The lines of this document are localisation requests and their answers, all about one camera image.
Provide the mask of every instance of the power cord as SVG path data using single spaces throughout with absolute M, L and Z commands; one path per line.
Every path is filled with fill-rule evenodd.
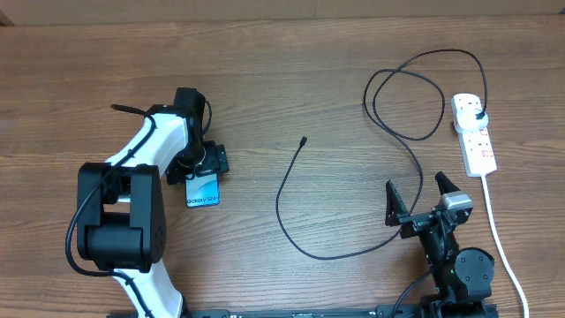
M 366 88 L 365 88 L 365 92 L 363 93 L 363 107 L 365 108 L 365 113 L 367 114 L 367 116 L 382 130 L 385 131 L 385 133 L 390 134 L 391 136 L 393 136 L 396 140 L 398 140 L 398 142 L 400 142 L 405 148 L 406 150 L 408 150 L 409 154 L 412 157 L 412 160 L 414 160 L 414 163 L 416 164 L 416 168 L 418 170 L 418 174 L 419 174 L 419 178 L 420 178 L 420 182 L 419 182 L 419 187 L 418 187 L 418 192 L 416 194 L 416 198 L 414 199 L 414 202 L 412 203 L 412 206 L 410 208 L 409 214 L 412 213 L 412 211 L 414 210 L 414 208 L 416 207 L 416 204 L 418 203 L 418 199 L 420 197 L 420 194 L 422 193 L 422 187 L 424 185 L 424 172 L 422 171 L 422 167 L 418 161 L 418 158 L 414 155 L 414 153 L 412 152 L 412 150 L 410 149 L 410 147 L 403 141 L 403 139 L 405 140 L 412 140 L 412 141 L 422 141 L 422 140 L 426 140 L 428 138 L 430 138 L 433 133 L 435 133 L 435 131 L 438 129 L 438 127 L 441 124 L 441 120 L 443 119 L 443 114 L 445 112 L 445 96 L 443 94 L 443 92 L 441 91 L 440 87 L 431 79 L 427 78 L 426 76 L 416 73 L 416 72 L 410 72 L 410 71 L 405 71 L 403 70 L 403 68 L 408 65 L 408 63 L 412 62 L 413 60 L 428 55 L 428 54 L 433 54 L 433 53 L 439 53 L 439 52 L 460 52 L 460 53 L 464 53 L 470 57 L 472 57 L 475 62 L 477 62 L 478 64 L 478 68 L 480 69 L 481 75 L 483 77 L 483 84 L 485 86 L 485 103 L 484 103 L 484 107 L 483 110 L 477 115 L 477 118 L 482 118 L 485 115 L 486 112 L 486 95 L 487 95 L 487 89 L 486 89 L 486 75 L 485 75 L 485 70 L 483 69 L 483 65 L 479 62 L 479 60 L 477 59 L 477 57 L 475 57 L 472 53 L 470 53 L 469 51 L 466 51 L 464 49 L 436 49 L 436 50 L 431 50 L 431 51 L 427 51 L 424 53 L 420 53 L 418 55 L 416 55 L 415 57 L 409 59 L 408 61 L 402 63 L 400 66 L 398 66 L 396 69 L 382 69 L 377 71 L 375 74 L 373 74 L 373 76 L 369 79 L 369 81 L 367 82 Z M 373 113 L 375 115 L 375 117 L 371 116 L 371 113 L 369 112 L 369 109 L 367 108 L 367 104 L 366 104 L 366 96 L 367 96 L 367 91 L 369 90 L 369 87 L 371 86 L 371 83 L 373 82 L 373 79 L 381 74 L 382 72 L 390 72 L 390 74 L 382 81 L 382 83 L 379 85 L 379 88 L 377 89 L 376 93 L 373 96 Z M 380 90 L 384 87 L 384 85 L 388 82 L 388 80 L 390 80 L 391 77 L 393 77 L 395 74 L 397 73 L 403 73 L 403 74 L 407 74 L 407 75 L 411 75 L 414 77 L 417 77 L 419 79 L 425 80 L 426 82 L 430 83 L 432 86 L 434 86 L 438 92 L 441 95 L 441 113 L 440 113 L 440 117 L 438 119 L 437 124 L 435 125 L 435 127 L 432 129 L 431 132 L 429 132 L 427 135 L 423 136 L 423 137 L 410 137 L 410 136 L 406 136 L 403 134 L 400 134 L 399 132 L 393 130 L 392 128 L 390 128 L 388 125 L 386 125 L 382 119 L 379 117 L 379 114 L 377 113 L 377 105 L 376 105 L 376 100 L 377 100 L 377 95 L 379 94 Z M 286 229 L 284 228 L 283 225 L 283 221 L 281 220 L 281 216 L 279 213 L 279 199 L 281 196 L 281 192 L 283 191 L 284 188 L 284 184 L 286 183 L 286 180 L 290 174 L 290 170 L 292 169 L 292 166 L 294 165 L 294 162 L 297 159 L 298 153 L 300 152 L 300 150 L 302 149 L 302 147 L 306 144 L 307 138 L 303 137 L 302 140 L 300 141 L 300 147 L 298 148 L 296 154 L 294 155 L 294 157 L 292 158 L 292 162 L 290 163 L 290 166 L 286 172 L 286 175 L 284 176 L 284 179 L 282 180 L 281 183 L 281 187 L 279 188 L 279 192 L 276 195 L 276 201 L 275 201 L 275 211 L 276 211 L 276 217 L 278 219 L 279 225 L 281 226 L 281 230 L 284 233 L 284 235 L 286 236 L 286 238 L 289 240 L 289 242 L 302 254 L 313 258 L 315 260 L 320 260 L 320 261 L 332 261 L 332 260 L 339 260 L 339 259 L 343 259 L 343 258 L 348 258 L 348 257 L 352 257 L 352 256 L 358 256 L 361 254 L 366 254 L 372 251 L 375 251 L 383 246 L 385 246 L 386 244 L 390 243 L 393 239 L 395 239 L 398 234 L 400 234 L 400 230 L 398 230 L 396 233 L 394 233 L 390 238 L 388 238 L 387 240 L 385 240 L 384 242 L 379 243 L 376 246 L 367 248 L 363 251 L 359 251 L 359 252 L 355 252 L 355 253 L 350 253 L 350 254 L 343 254 L 343 255 L 337 255 L 337 256 L 328 256 L 328 257 L 323 257 L 323 256 L 317 256 L 314 254 L 310 254 L 307 251 L 305 251 L 304 249 L 302 249 L 301 247 L 298 246 L 298 244 L 296 244 L 294 242 L 294 240 L 290 237 L 289 233 L 286 231 Z
M 212 123 L 212 105 L 210 105 L 209 101 L 204 102 L 208 106 L 208 121 L 206 122 L 204 129 L 202 129 L 202 136 L 204 136 L 208 132 L 208 129 L 210 129 L 210 123 Z
M 69 262 L 69 265 L 71 265 L 72 269 L 74 269 L 77 273 L 79 273 L 81 275 L 91 276 L 91 277 L 114 276 L 114 277 L 119 277 L 119 278 L 124 279 L 125 284 L 131 286 L 132 291 L 135 294 L 137 301 L 139 302 L 139 304 L 143 308 L 143 311 L 145 312 L 145 316 L 148 317 L 148 318 L 154 318 L 153 314 L 151 313 L 151 310 L 149 310 L 149 308 L 147 307 L 147 304 L 145 303 L 145 301 L 141 297 L 141 293 L 139 292 L 138 287 L 133 282 L 133 279 L 131 277 L 127 276 L 123 272 L 117 272 L 117 271 L 114 271 L 114 270 L 111 270 L 111 271 L 86 270 L 86 269 L 81 268 L 79 266 L 79 264 L 77 264 L 77 262 L 72 258 L 72 250 L 71 250 L 72 233 L 74 232 L 74 228 L 77 225 L 77 222 L 79 221 L 80 215 L 84 212 L 85 207 L 87 206 L 87 203 L 92 199 L 92 197 L 94 196 L 94 193 L 98 189 L 100 189 L 100 187 L 102 186 L 104 181 L 106 181 L 106 179 L 114 171 L 116 171 L 118 168 L 120 168 L 122 166 L 122 164 L 124 164 L 125 162 L 130 160 L 135 155 L 135 153 L 147 142 L 147 140 L 149 140 L 149 138 L 153 134 L 154 130 L 157 128 L 156 122 L 153 119 L 153 117 L 148 115 L 143 110 L 139 110 L 139 109 L 129 107 L 129 106 L 124 106 L 124 105 L 116 105 L 116 104 L 112 105 L 111 107 L 112 107 L 113 110 L 124 111 L 124 112 L 132 113 L 132 114 L 138 114 L 138 115 L 142 115 L 145 118 L 149 118 L 149 120 L 151 121 L 151 128 L 149 129 L 149 132 L 147 132 L 147 134 L 143 137 L 143 139 L 137 145 L 135 145 L 135 147 L 133 147 L 132 149 L 130 149 L 128 151 L 127 155 L 125 155 L 124 158 L 120 159 L 116 164 L 114 164 L 111 168 L 109 168 L 101 176 L 100 180 L 98 180 L 98 182 L 93 186 L 92 190 L 90 190 L 87 197 L 82 201 L 82 203 L 80 203 L 79 208 L 75 212 L 74 216 L 72 217 L 71 223 L 69 224 L 69 229 L 67 230 L 67 234 L 66 234 L 66 238 L 65 238 L 65 242 L 64 242 L 64 253 L 65 253 L 67 261 Z
M 488 214 L 488 222 L 491 225 L 491 231 L 493 232 L 494 243 L 496 244 L 496 248 L 498 249 L 498 253 L 501 255 L 502 263 L 504 264 L 504 268 L 508 272 L 512 283 L 516 287 L 518 294 L 520 295 L 520 301 L 522 301 L 522 307 L 524 309 L 524 318 L 530 317 L 530 309 L 528 308 L 528 299 L 526 299 L 526 295 L 522 290 L 522 286 L 518 283 L 518 279 L 514 275 L 514 272 L 510 268 L 509 261 L 506 259 L 506 254 L 502 249 L 501 240 L 498 237 L 498 232 L 496 231 L 496 224 L 494 224 L 494 217 L 493 217 L 493 208 L 491 207 L 491 196 L 488 192 L 488 186 L 486 184 L 486 175 L 481 174 L 480 180 L 483 184 L 483 191 L 485 192 L 485 203 L 486 203 L 486 213 Z
M 418 284 L 422 283 L 424 281 L 424 279 L 426 279 L 428 276 L 430 276 L 431 274 L 435 273 L 441 265 L 437 265 L 434 266 L 432 268 L 430 268 L 429 270 L 427 270 L 426 273 L 422 274 L 422 276 L 418 277 L 412 284 L 410 284 L 410 286 L 406 287 L 406 289 L 403 291 L 402 294 L 400 294 L 400 297 L 398 297 L 398 299 L 396 300 L 395 305 L 392 307 L 392 316 L 391 318 L 395 318 L 396 317 L 396 312 L 398 311 L 398 307 L 400 306 L 400 304 L 403 302 L 404 298 L 406 297 L 406 295 L 408 295 L 408 293 L 413 290 L 416 286 L 418 286 Z

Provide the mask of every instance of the black robotic arm joint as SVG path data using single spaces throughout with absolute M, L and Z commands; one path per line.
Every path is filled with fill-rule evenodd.
M 165 171 L 169 185 L 183 184 L 189 175 L 222 175 L 229 170 L 225 147 L 216 145 L 213 141 L 204 141 L 202 119 L 205 106 L 204 95 L 194 88 L 186 87 L 177 88 L 172 106 L 154 106 L 154 111 L 176 113 L 186 118 L 189 140 L 186 148 L 175 155 Z
M 85 163 L 79 171 L 81 203 L 101 176 L 107 163 Z M 129 195 L 130 213 L 105 212 L 120 195 Z M 141 164 L 121 167 L 106 178 L 77 225 L 80 257 L 99 270 L 138 269 L 148 272 L 162 258 L 167 236 L 159 168 Z

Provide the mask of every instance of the wooden table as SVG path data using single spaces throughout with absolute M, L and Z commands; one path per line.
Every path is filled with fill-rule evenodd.
M 416 238 L 340 261 L 309 259 L 283 236 L 275 196 L 307 135 L 282 195 L 290 235 L 318 255 L 388 238 L 395 229 L 384 225 L 385 182 L 393 179 L 409 205 L 418 174 L 402 147 L 368 120 L 361 96 L 376 70 L 439 48 L 468 49 L 484 64 L 499 165 L 489 184 L 501 241 L 532 316 L 563 316 L 563 30 L 562 16 L 0 28 L 0 316 L 132 310 L 112 279 L 71 270 L 64 233 L 79 167 L 115 154 L 140 128 L 139 117 L 109 106 L 170 103 L 177 87 L 196 87 L 211 101 L 207 139 L 226 146 L 231 167 L 216 207 L 189 211 L 184 188 L 163 182 L 164 261 L 192 309 L 394 303 L 426 270 Z M 482 97 L 478 68 L 462 54 L 425 57 L 409 69 L 437 81 L 448 99 Z M 469 192 L 475 208 L 457 229 L 458 242 L 494 255 L 488 302 L 504 317 L 518 316 L 480 181 L 465 176 L 447 107 L 432 138 L 410 142 L 425 173 L 416 211 L 439 199 L 439 170 Z M 437 91 L 403 75 L 379 97 L 387 123 L 412 136 L 430 131 L 440 108 Z M 431 292 L 428 280 L 406 302 Z

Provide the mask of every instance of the white power strip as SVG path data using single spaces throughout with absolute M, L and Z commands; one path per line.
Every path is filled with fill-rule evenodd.
M 495 171 L 493 145 L 486 129 L 488 116 L 482 120 L 475 118 L 482 110 L 480 99 L 476 95 L 457 94 L 451 99 L 451 109 L 467 176 L 480 177 Z
M 496 225 L 494 224 L 493 209 L 486 183 L 486 175 L 496 170 L 493 145 L 486 129 L 488 117 L 485 115 L 482 119 L 476 118 L 475 114 L 482 110 L 480 99 L 476 95 L 457 94 L 453 96 L 453 99 L 451 99 L 451 109 L 453 110 L 453 123 L 459 137 L 467 176 L 481 178 L 483 190 L 485 191 L 486 213 L 488 214 L 488 222 L 493 232 L 494 243 L 501 255 L 504 268 L 508 271 L 508 275 L 520 295 L 522 307 L 524 308 L 524 318 L 529 318 L 528 300 L 522 290 L 522 286 L 520 286 L 514 272 L 510 268 L 509 261 L 506 259 L 498 232 L 496 231 Z

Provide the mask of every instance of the black cable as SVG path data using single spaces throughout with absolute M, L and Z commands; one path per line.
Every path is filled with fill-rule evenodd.
M 400 297 L 398 297 L 398 299 L 396 300 L 395 305 L 392 307 L 391 318 L 395 318 L 396 311 L 398 310 L 398 307 L 403 302 L 406 295 L 408 295 L 408 293 L 411 290 L 413 290 L 414 287 L 416 287 L 418 284 L 422 283 L 424 281 L 424 279 L 426 279 L 426 277 L 430 276 L 430 274 L 435 273 L 435 271 L 438 270 L 439 267 L 440 266 L 434 266 L 434 267 L 430 268 L 429 270 L 427 270 L 426 273 L 424 273 L 422 276 L 418 277 L 418 279 L 416 279 L 412 284 L 410 284 L 410 286 L 406 287 L 406 289 L 403 291 L 403 293 L 400 294 Z
M 210 105 L 209 101 L 205 101 L 205 103 L 206 105 L 208 105 L 208 121 L 204 129 L 202 129 L 202 136 L 204 136 L 208 132 L 208 129 L 210 129 L 210 123 L 212 123 L 212 106 Z
M 438 264 L 434 264 L 423 276 L 418 278 L 416 281 L 414 281 L 414 283 L 412 283 L 412 285 L 410 285 L 410 286 L 408 286 L 408 288 L 406 288 L 406 290 L 400 295 L 400 297 L 398 297 L 398 300 L 396 301 L 395 306 L 393 307 L 391 318 L 395 318 L 396 309 L 403 302 L 403 299 L 406 296 L 406 294 L 408 294 L 408 292 L 410 292 L 411 289 L 416 287 L 417 284 L 421 283 L 428 275 L 435 272 L 436 269 L 439 269 L 443 265 L 443 263 L 448 260 L 448 234 L 446 233 L 445 225 L 443 224 L 443 215 L 440 216 L 439 222 L 440 222 L 440 228 L 441 228 L 441 236 L 443 238 L 443 260 Z M 447 303 L 447 300 L 444 299 L 440 303 L 438 308 L 441 310 L 443 305 L 445 305 L 446 303 Z
M 331 260 L 339 260 L 342 258 L 346 258 L 346 257 L 351 257 L 351 256 L 357 256 L 357 255 L 361 255 L 361 254 L 365 254 L 365 253 L 369 253 L 371 251 L 374 251 L 376 249 L 379 249 L 383 246 L 385 246 L 386 244 L 388 244 L 388 242 L 392 241 L 393 239 L 396 238 L 396 236 L 398 236 L 398 234 L 400 234 L 400 230 L 398 230 L 391 238 L 387 239 L 386 241 L 378 244 L 377 246 L 368 248 L 364 251 L 360 251 L 360 252 L 355 252 L 355 253 L 351 253 L 351 254 L 345 254 L 345 255 L 339 255 L 339 256 L 329 256 L 329 257 L 321 257 L 321 256 L 316 256 L 313 254 L 308 253 L 307 251 L 303 250 L 302 248 L 300 248 L 295 242 L 294 240 L 292 240 L 292 238 L 290 237 L 289 233 L 286 231 L 286 229 L 284 228 L 283 225 L 283 221 L 281 220 L 281 214 L 279 213 L 279 198 L 281 197 L 281 192 L 283 191 L 283 187 L 284 184 L 286 183 L 286 179 L 289 177 L 290 174 L 290 170 L 292 169 L 292 165 L 294 165 L 294 161 L 297 160 L 297 156 L 298 153 L 300 152 L 300 149 L 302 149 L 302 147 L 306 144 L 306 141 L 308 139 L 306 137 L 302 137 L 302 140 L 300 141 L 300 147 L 298 147 L 298 150 L 296 152 L 296 154 L 294 154 L 294 157 L 292 158 L 292 162 L 290 162 L 290 166 L 289 169 L 286 171 L 286 175 L 284 175 L 284 179 L 282 180 L 281 183 L 281 187 L 279 188 L 279 192 L 276 194 L 276 201 L 275 201 L 275 211 L 276 211 L 276 218 L 279 220 L 279 225 L 281 225 L 281 229 L 282 232 L 284 233 L 284 235 L 286 235 L 286 238 L 289 240 L 289 242 L 302 254 L 311 257 L 315 260 L 320 260 L 320 261 L 331 261 Z
M 477 119 L 481 119 L 486 112 L 486 94 L 487 94 L 487 90 L 486 90 L 486 75 L 485 75 L 485 70 L 483 69 L 483 65 L 479 62 L 479 60 L 477 59 L 477 57 L 475 57 L 472 53 L 470 53 L 469 51 L 463 50 L 463 49 L 436 49 L 436 50 L 432 50 L 432 51 L 427 51 L 424 53 L 420 53 L 418 55 L 416 55 L 415 57 L 409 59 L 408 61 L 404 62 L 403 64 L 401 64 L 400 66 L 398 66 L 396 69 L 382 69 L 377 71 L 375 74 L 373 74 L 373 76 L 369 79 L 369 81 L 367 82 L 365 91 L 363 93 L 363 107 L 365 109 L 365 113 L 367 114 L 367 116 L 382 130 L 384 130 L 386 133 L 390 134 L 391 136 L 393 136 L 396 140 L 398 140 L 398 142 L 400 142 L 404 148 L 406 148 L 406 150 L 408 151 L 408 153 L 411 155 L 412 159 L 414 160 L 414 163 L 416 164 L 416 168 L 418 170 L 418 174 L 419 174 L 419 178 L 420 178 L 420 182 L 419 182 L 419 186 L 418 186 L 418 192 L 416 193 L 416 198 L 414 199 L 414 202 L 412 203 L 412 206 L 410 208 L 409 214 L 412 213 L 412 211 L 414 210 L 414 208 L 416 207 L 416 204 L 418 203 L 418 199 L 420 197 L 420 194 L 422 193 L 422 187 L 424 186 L 424 172 L 422 171 L 422 166 L 420 165 L 418 158 L 414 155 L 414 153 L 412 152 L 412 150 L 410 149 L 410 147 L 408 147 L 408 145 L 402 140 L 402 139 L 406 139 L 406 140 L 413 140 L 413 141 L 422 141 L 422 140 L 426 140 L 428 139 L 430 136 L 433 135 L 433 133 L 435 133 L 435 131 L 438 129 L 438 127 L 441 124 L 441 120 L 443 119 L 443 114 L 445 113 L 445 96 L 443 94 L 443 92 L 441 91 L 440 87 L 431 79 L 427 78 L 426 76 L 416 73 L 416 72 L 410 72 L 410 71 L 405 71 L 403 70 L 403 68 L 410 63 L 411 61 L 417 59 L 418 57 L 422 57 L 424 55 L 428 55 L 428 54 L 432 54 L 432 53 L 438 53 L 438 52 L 461 52 L 464 54 L 467 54 L 469 56 L 471 56 L 478 64 L 478 68 L 480 69 L 481 75 L 483 77 L 483 84 L 485 86 L 485 105 L 483 107 L 483 111 L 481 111 L 478 115 L 477 115 Z M 373 96 L 373 113 L 376 117 L 373 118 L 373 116 L 371 116 L 371 113 L 369 112 L 369 109 L 367 108 L 367 104 L 366 104 L 366 96 L 367 96 L 367 91 L 369 90 L 369 87 L 371 86 L 371 83 L 373 82 L 373 79 L 379 75 L 382 72 L 390 72 L 390 74 L 382 81 L 382 83 L 380 84 L 379 88 L 377 89 L 376 93 Z M 441 95 L 441 113 L 440 113 L 440 117 L 438 118 L 438 122 L 437 124 L 435 124 L 435 127 L 432 129 L 431 132 L 429 132 L 427 135 L 423 136 L 423 137 L 410 137 L 410 136 L 406 136 L 403 134 L 400 134 L 399 132 L 396 132 L 395 130 L 393 130 L 392 128 L 390 128 L 389 126 L 387 126 L 382 119 L 379 117 L 379 114 L 377 113 L 377 106 L 376 106 L 376 99 L 377 99 L 377 95 L 379 94 L 380 90 L 382 89 L 382 87 L 387 83 L 387 81 L 393 77 L 395 74 L 397 73 L 403 73 L 403 74 L 407 74 L 407 75 L 411 75 L 414 77 L 417 77 L 419 79 L 425 80 L 426 82 L 430 83 L 432 86 L 434 86 L 438 92 Z M 302 254 L 311 257 L 315 260 L 320 260 L 320 261 L 330 261 L 330 260 L 339 260 L 342 258 L 347 258 L 347 257 L 351 257 L 351 256 L 357 256 L 357 255 L 361 255 L 361 254 L 365 254 L 365 253 L 369 253 L 372 251 L 375 251 L 383 246 L 385 246 L 386 244 L 388 244 L 389 242 L 391 242 L 393 239 L 395 239 L 398 234 L 400 234 L 400 230 L 398 230 L 395 234 L 393 234 L 392 237 L 390 237 L 389 239 L 385 240 L 382 243 L 379 243 L 377 246 L 373 246 L 371 248 L 367 248 L 366 250 L 363 251 L 359 251 L 359 252 L 355 252 L 355 253 L 350 253 L 350 254 L 344 254 L 344 255 L 338 255 L 338 256 L 329 256 L 329 257 L 321 257 L 321 256 L 316 256 L 313 254 L 308 253 L 307 251 L 305 251 L 304 249 L 300 248 L 295 242 L 294 240 L 292 240 L 292 238 L 290 237 L 289 233 L 286 231 L 286 229 L 284 228 L 283 225 L 283 221 L 281 220 L 281 216 L 279 213 L 279 197 L 281 196 L 281 192 L 283 191 L 283 187 L 284 184 L 286 183 L 286 179 L 290 174 L 290 170 L 292 169 L 292 165 L 294 164 L 298 153 L 300 152 L 300 149 L 302 149 L 302 147 L 306 144 L 306 137 L 303 137 L 302 140 L 300 141 L 300 147 L 298 148 L 296 154 L 294 155 L 294 157 L 292 158 L 292 162 L 290 163 L 289 169 L 286 172 L 286 175 L 284 176 L 284 179 L 282 180 L 281 183 L 281 187 L 279 188 L 279 192 L 276 195 L 276 201 L 275 201 L 275 211 L 276 211 L 276 217 L 279 221 L 279 225 L 281 225 L 281 229 L 282 232 L 284 233 L 284 235 L 286 236 L 286 238 L 289 240 L 289 242 Z
M 135 294 L 135 297 L 137 298 L 139 304 L 143 308 L 143 311 L 145 311 L 145 316 L 149 317 L 149 318 L 154 318 L 153 314 L 151 314 L 151 311 L 147 307 L 147 304 L 145 303 L 145 301 L 141 297 L 141 293 L 139 292 L 139 289 L 136 286 L 136 284 L 133 282 L 132 278 L 127 276 L 125 273 L 116 272 L 116 271 L 113 271 L 113 270 L 112 271 L 86 270 L 86 269 L 81 268 L 77 264 L 77 262 L 72 258 L 72 250 L 71 250 L 72 233 L 74 232 L 74 228 L 77 225 L 77 222 L 79 220 L 80 215 L 84 212 L 85 207 L 87 206 L 87 203 L 92 199 L 92 197 L 94 196 L 94 193 L 102 186 L 104 181 L 106 181 L 106 179 L 115 170 L 117 170 L 123 163 L 130 160 L 135 155 L 135 153 L 147 142 L 147 140 L 149 140 L 149 138 L 153 134 L 154 130 L 157 128 L 156 122 L 153 119 L 153 117 L 148 115 L 143 110 L 138 110 L 138 109 L 133 108 L 133 107 L 124 106 L 124 105 L 116 105 L 116 104 L 112 105 L 111 107 L 114 110 L 129 112 L 129 113 L 132 113 L 132 114 L 138 114 L 138 115 L 144 116 L 145 118 L 149 118 L 149 120 L 151 120 L 151 128 L 149 128 L 149 132 L 147 132 L 147 134 L 143 137 L 143 139 L 137 145 L 135 145 L 135 147 L 128 150 L 127 155 L 125 155 L 122 159 L 120 159 L 117 163 L 115 163 L 111 168 L 109 168 L 101 176 L 101 178 L 98 180 L 98 182 L 93 186 L 92 190 L 90 190 L 87 197 L 82 201 L 79 208 L 77 209 L 74 216 L 72 217 L 71 223 L 69 224 L 69 229 L 67 230 L 67 234 L 66 234 L 66 238 L 65 238 L 65 242 L 64 242 L 64 253 L 65 253 L 67 261 L 69 262 L 69 265 L 71 265 L 72 269 L 74 269 L 77 273 L 79 273 L 81 275 L 92 276 L 92 277 L 115 276 L 115 277 L 120 277 L 120 278 L 124 279 L 125 284 L 131 286 L 132 291 Z

